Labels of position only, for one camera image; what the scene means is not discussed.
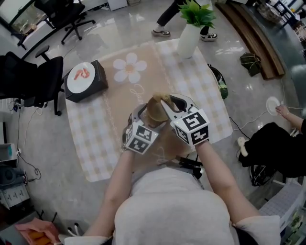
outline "office chair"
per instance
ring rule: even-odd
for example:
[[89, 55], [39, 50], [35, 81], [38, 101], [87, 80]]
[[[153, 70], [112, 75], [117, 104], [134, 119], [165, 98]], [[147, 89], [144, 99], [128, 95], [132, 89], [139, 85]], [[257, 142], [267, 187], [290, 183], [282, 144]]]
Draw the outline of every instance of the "office chair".
[[25, 107], [43, 107], [48, 101], [54, 100], [54, 113], [57, 110], [57, 97], [63, 81], [63, 57], [49, 59], [45, 54], [49, 46], [42, 48], [35, 58], [42, 56], [46, 62], [37, 65], [26, 62], [14, 53], [8, 52], [0, 56], [0, 99], [18, 98], [24, 100]]
[[55, 28], [61, 29], [69, 24], [71, 25], [61, 41], [62, 45], [65, 44], [64, 40], [73, 30], [75, 30], [79, 40], [82, 40], [77, 30], [79, 26], [90, 22], [93, 24], [96, 23], [94, 20], [75, 23], [80, 19], [80, 14], [85, 8], [85, 5], [73, 3], [73, 0], [36, 0], [34, 6], [45, 12]]

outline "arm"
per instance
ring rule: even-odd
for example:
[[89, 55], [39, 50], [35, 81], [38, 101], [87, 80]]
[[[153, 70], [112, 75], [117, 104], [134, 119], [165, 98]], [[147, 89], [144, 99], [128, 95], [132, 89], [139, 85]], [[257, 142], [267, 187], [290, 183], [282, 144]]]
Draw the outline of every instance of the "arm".
[[214, 151], [208, 141], [196, 145], [213, 191], [225, 202], [230, 220], [237, 223], [252, 216], [260, 216], [258, 210], [244, 197], [229, 168]]
[[130, 196], [134, 155], [135, 153], [132, 151], [126, 150], [120, 156], [111, 175], [100, 213], [84, 236], [110, 237], [113, 234], [115, 214], [121, 204]]
[[280, 105], [276, 107], [277, 113], [287, 119], [294, 128], [297, 128], [300, 132], [302, 131], [303, 119], [292, 114], [287, 107]]

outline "flower pattern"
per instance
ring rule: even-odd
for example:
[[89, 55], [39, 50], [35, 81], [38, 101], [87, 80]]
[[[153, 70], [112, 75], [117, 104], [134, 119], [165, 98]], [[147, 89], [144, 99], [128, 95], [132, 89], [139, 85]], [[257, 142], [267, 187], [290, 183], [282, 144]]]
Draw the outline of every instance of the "flower pattern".
[[147, 62], [144, 60], [137, 61], [135, 53], [128, 53], [126, 61], [116, 59], [113, 66], [119, 70], [114, 76], [115, 81], [123, 82], [128, 77], [130, 83], [137, 83], [140, 80], [139, 71], [144, 71], [147, 68]]

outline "hand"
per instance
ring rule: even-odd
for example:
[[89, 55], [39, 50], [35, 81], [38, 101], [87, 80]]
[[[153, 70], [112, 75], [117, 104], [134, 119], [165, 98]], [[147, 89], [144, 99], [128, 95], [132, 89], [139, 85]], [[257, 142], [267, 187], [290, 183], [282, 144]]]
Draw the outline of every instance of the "hand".
[[287, 107], [285, 107], [284, 105], [280, 105], [277, 106], [275, 109], [278, 114], [282, 115], [285, 119], [287, 119], [290, 113]]

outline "white vase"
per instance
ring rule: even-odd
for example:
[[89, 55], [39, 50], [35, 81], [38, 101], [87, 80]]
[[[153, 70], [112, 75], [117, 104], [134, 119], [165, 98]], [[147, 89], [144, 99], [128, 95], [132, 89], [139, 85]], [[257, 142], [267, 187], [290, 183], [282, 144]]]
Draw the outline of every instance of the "white vase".
[[187, 24], [184, 28], [180, 40], [178, 41], [177, 53], [182, 58], [190, 58], [199, 42], [201, 28]]

